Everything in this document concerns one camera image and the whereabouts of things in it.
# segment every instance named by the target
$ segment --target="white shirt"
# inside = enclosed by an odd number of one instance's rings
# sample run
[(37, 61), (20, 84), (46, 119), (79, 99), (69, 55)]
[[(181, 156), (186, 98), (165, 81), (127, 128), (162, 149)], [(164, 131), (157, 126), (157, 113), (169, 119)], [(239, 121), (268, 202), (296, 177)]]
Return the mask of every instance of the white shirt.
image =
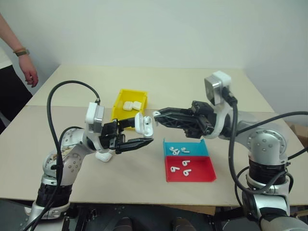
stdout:
[(0, 47), (0, 69), (12, 65), (10, 58), (6, 55), (4, 50)]

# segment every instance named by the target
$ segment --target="white object in yellow bin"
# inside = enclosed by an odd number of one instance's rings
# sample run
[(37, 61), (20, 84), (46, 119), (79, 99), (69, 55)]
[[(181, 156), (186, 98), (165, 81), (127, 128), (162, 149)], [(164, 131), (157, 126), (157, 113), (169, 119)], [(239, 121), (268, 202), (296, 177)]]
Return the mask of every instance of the white object in yellow bin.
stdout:
[(132, 101), (126, 101), (123, 104), (123, 110), (125, 111), (131, 111), (133, 109), (133, 102)]
[(137, 111), (140, 111), (141, 109), (141, 102), (139, 101), (134, 101), (134, 104), (133, 104), (133, 109), (137, 110)]

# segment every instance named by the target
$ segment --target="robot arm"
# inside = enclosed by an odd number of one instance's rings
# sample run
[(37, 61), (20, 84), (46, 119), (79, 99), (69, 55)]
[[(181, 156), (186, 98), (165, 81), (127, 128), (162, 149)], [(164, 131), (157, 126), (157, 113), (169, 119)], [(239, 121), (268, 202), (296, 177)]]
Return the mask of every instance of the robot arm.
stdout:
[[(230, 93), (231, 78), (215, 72), (205, 79), (208, 103), (193, 101), (189, 109), (164, 108), (154, 112), (156, 123), (169, 128), (180, 128), (188, 138), (229, 140), (231, 136), (232, 109), (227, 101), (236, 99)], [(237, 130), (256, 124), (252, 115), (238, 114)], [(308, 226), (289, 217), (290, 181), (286, 178), (287, 132), (269, 123), (237, 134), (235, 141), (249, 151), (249, 172), (246, 175), (248, 189), (243, 191), (243, 209), (247, 218), (258, 222), (264, 231), (308, 230)]]
[[(109, 161), (112, 154), (139, 149), (153, 141), (152, 119), (138, 113), (135, 118), (114, 119), (103, 125), (104, 107), (90, 103), (86, 114), (86, 128), (68, 128), (61, 135), (60, 147), (63, 159), (63, 174), (60, 189), (54, 197), (54, 203), (41, 219), (55, 219), (63, 215), (69, 208), (69, 197), (73, 183), (81, 169), (86, 155), (96, 153), (96, 158)], [(122, 134), (126, 127), (137, 127), (136, 131), (144, 138), (131, 139), (125, 142)], [(32, 205), (28, 224), (45, 208), (57, 185), (56, 151), (51, 152), (43, 162), (44, 174), (36, 201)]]

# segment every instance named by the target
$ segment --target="blue tray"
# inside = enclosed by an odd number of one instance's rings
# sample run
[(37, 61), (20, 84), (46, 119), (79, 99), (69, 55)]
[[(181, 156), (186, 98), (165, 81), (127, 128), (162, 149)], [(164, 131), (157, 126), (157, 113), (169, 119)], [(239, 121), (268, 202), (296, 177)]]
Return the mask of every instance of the blue tray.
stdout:
[[(195, 143), (195, 142), (166, 142), (165, 139), (164, 139), (163, 147), (164, 147), (165, 156), (173, 155), (172, 152), (169, 150), (170, 147), (174, 147), (174, 149), (179, 149), (179, 151), (180, 151), (179, 155), (184, 155), (184, 156), (209, 156), (204, 139), (200, 140), (199, 143)], [(185, 147), (187, 151), (190, 151), (190, 153), (183, 153), (181, 151), (181, 147)]]

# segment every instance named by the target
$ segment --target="black pants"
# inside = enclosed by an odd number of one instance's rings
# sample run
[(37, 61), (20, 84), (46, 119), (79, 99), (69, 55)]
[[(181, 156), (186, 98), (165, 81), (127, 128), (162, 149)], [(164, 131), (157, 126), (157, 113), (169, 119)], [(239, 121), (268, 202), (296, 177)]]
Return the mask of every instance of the black pants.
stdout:
[[(0, 69), (0, 112), (8, 120), (12, 121), (31, 97), (12, 65)], [(5, 125), (0, 119), (0, 134), (4, 129)]]

